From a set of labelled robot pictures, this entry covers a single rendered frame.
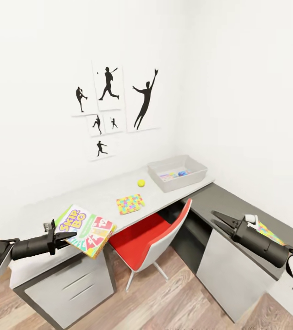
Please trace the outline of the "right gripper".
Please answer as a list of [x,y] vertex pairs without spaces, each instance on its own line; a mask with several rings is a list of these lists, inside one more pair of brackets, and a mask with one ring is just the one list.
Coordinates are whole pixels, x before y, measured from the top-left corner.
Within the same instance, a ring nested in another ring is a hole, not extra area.
[[215,219],[212,219],[213,223],[227,233],[232,241],[241,244],[260,257],[266,254],[271,243],[269,237],[250,228],[244,220],[238,220],[217,211],[212,213],[225,224]]

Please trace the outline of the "tennis ball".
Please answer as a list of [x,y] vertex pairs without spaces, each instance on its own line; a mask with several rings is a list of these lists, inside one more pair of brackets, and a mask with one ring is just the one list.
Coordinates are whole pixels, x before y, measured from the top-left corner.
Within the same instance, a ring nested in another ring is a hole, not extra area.
[[143,179],[140,179],[139,181],[138,181],[138,186],[139,187],[143,187],[145,185],[145,181],[143,180]]

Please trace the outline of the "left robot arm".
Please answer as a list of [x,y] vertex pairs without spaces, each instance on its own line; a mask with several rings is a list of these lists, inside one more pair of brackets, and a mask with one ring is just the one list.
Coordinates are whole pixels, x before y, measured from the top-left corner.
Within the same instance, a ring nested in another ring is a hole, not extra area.
[[54,219],[45,218],[43,221],[44,230],[42,236],[28,240],[19,238],[0,240],[0,278],[11,261],[31,257],[50,252],[55,255],[55,250],[60,250],[70,244],[65,241],[69,237],[77,235],[77,232],[55,232]]

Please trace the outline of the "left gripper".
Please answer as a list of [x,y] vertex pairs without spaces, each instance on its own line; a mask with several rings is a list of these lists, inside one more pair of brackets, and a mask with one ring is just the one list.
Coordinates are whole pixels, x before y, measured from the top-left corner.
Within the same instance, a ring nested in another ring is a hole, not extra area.
[[69,237],[77,235],[77,232],[57,232],[54,229],[48,231],[48,235],[29,239],[27,243],[27,257],[48,253],[55,255],[55,250],[60,250],[70,244],[65,241]]

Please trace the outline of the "jigsaw puzzle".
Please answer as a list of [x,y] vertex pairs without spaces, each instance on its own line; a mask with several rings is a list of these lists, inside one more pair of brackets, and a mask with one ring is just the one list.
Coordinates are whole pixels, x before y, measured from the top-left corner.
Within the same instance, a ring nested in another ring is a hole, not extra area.
[[270,230],[268,230],[262,223],[259,223],[259,229],[257,230],[258,232],[266,235],[269,237],[271,240],[277,242],[280,245],[284,245],[284,243],[277,237],[275,236]]
[[120,215],[130,213],[132,211],[140,210],[140,206],[145,206],[145,203],[140,194],[129,196],[126,198],[116,200]]

